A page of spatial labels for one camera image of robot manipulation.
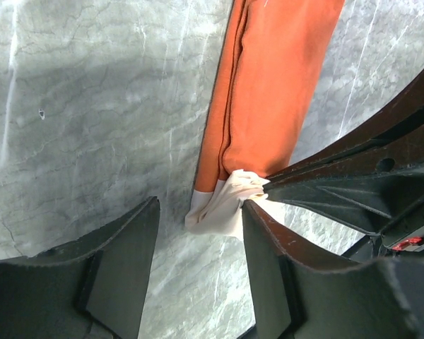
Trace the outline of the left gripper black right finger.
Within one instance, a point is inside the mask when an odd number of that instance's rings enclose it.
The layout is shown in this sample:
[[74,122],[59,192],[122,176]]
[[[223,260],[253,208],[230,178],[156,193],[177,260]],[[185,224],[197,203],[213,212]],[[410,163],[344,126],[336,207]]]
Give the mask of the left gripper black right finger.
[[424,257],[358,263],[242,209],[260,338],[424,338]]

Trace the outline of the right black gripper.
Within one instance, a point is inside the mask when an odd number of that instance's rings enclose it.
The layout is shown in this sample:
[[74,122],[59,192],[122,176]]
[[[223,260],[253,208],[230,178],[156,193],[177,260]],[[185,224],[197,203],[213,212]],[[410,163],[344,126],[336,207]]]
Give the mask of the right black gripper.
[[[413,116],[423,107],[424,69],[367,121],[269,180],[396,140],[424,123],[424,113]],[[345,258],[362,263],[376,257],[424,257],[424,169],[275,183],[266,192],[272,201],[311,210],[363,234],[381,233],[365,235],[342,254]]]

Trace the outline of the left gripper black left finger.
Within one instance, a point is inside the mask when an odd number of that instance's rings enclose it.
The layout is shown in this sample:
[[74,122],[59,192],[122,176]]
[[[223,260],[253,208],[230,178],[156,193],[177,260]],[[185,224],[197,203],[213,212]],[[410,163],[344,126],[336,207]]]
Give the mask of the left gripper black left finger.
[[137,338],[159,220],[151,197],[75,241],[0,260],[0,338]]

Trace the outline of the orange underwear beige waistband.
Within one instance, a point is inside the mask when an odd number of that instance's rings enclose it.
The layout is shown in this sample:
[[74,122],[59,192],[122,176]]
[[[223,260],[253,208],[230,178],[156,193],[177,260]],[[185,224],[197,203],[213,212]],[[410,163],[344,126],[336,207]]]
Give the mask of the orange underwear beige waistband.
[[298,141],[342,1],[235,1],[191,206],[194,234],[243,237],[242,205],[263,201]]

